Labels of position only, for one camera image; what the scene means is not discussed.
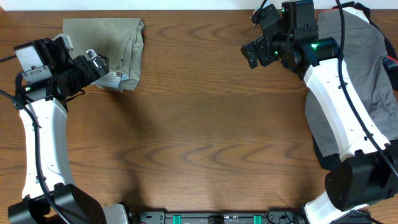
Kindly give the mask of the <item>khaki green shorts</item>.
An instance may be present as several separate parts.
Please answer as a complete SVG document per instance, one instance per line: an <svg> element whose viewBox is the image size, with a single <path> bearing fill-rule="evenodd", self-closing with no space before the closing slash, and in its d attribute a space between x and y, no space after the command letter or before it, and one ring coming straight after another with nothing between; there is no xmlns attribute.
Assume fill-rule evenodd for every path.
<svg viewBox="0 0 398 224"><path fill-rule="evenodd" d="M73 58L93 49L109 58L109 73L93 84L105 90L134 90L141 77L144 21L140 18L64 19Z"/></svg>

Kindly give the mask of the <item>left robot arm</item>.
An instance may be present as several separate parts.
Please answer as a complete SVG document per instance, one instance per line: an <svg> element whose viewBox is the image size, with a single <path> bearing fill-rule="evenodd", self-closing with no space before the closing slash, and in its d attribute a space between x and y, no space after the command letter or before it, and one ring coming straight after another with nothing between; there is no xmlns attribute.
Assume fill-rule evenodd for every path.
<svg viewBox="0 0 398 224"><path fill-rule="evenodd" d="M24 125L27 156L21 202L8 208L11 223L106 223L100 203L72 177L66 141L68 101L109 72L108 59L89 49L70 56L70 37L15 47L23 71L11 100Z"/></svg>

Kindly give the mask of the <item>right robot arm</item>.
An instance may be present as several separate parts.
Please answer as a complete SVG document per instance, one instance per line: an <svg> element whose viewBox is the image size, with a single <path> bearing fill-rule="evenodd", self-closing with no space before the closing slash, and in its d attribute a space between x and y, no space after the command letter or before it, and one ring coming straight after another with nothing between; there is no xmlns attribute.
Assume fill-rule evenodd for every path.
<svg viewBox="0 0 398 224"><path fill-rule="evenodd" d="M267 1L253 12L262 35L241 47L251 68L281 61L315 95L335 137L340 164L325 177L325 191L289 223L348 223L373 219L364 207L397 193L397 150L361 102L343 59L345 42L320 38L312 1Z"/></svg>

